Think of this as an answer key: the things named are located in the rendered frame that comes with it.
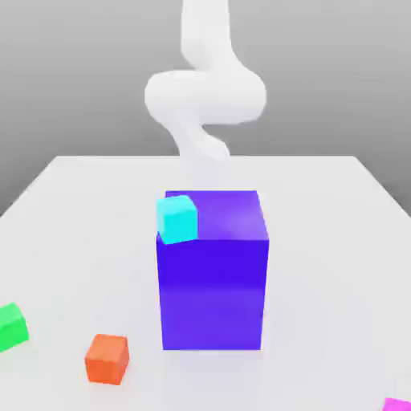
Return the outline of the small cyan cube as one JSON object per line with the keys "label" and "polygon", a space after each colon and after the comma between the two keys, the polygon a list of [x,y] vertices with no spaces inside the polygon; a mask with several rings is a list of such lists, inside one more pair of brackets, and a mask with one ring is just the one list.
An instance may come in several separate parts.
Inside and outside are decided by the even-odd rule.
{"label": "small cyan cube", "polygon": [[187,195],[164,197],[156,203],[157,232],[164,244],[198,238],[198,211]]}

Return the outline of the small orange cube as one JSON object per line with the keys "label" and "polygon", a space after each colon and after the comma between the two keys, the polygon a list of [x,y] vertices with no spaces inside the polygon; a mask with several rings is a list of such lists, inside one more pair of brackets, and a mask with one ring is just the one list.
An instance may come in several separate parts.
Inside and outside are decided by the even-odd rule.
{"label": "small orange cube", "polygon": [[120,385],[129,363],[128,339],[96,334],[84,362],[90,382]]}

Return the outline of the small green cube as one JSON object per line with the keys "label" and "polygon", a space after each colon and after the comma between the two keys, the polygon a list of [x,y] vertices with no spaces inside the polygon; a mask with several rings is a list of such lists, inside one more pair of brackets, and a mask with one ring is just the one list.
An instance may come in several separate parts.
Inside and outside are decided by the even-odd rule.
{"label": "small green cube", "polygon": [[29,340],[25,317],[16,303],[0,307],[0,352]]}

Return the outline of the small magenta cube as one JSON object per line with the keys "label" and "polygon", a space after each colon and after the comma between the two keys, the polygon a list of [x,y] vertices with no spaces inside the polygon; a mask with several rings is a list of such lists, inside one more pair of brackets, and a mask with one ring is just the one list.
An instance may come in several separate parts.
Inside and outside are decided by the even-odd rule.
{"label": "small magenta cube", "polygon": [[382,411],[411,411],[411,402],[386,398]]}

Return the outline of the large blue box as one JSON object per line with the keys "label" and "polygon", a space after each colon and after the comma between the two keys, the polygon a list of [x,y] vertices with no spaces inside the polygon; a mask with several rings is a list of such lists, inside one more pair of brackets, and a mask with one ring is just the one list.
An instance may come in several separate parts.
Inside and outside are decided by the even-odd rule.
{"label": "large blue box", "polygon": [[184,192],[198,211],[198,237],[156,239],[165,350],[258,350],[269,235],[254,190]]}

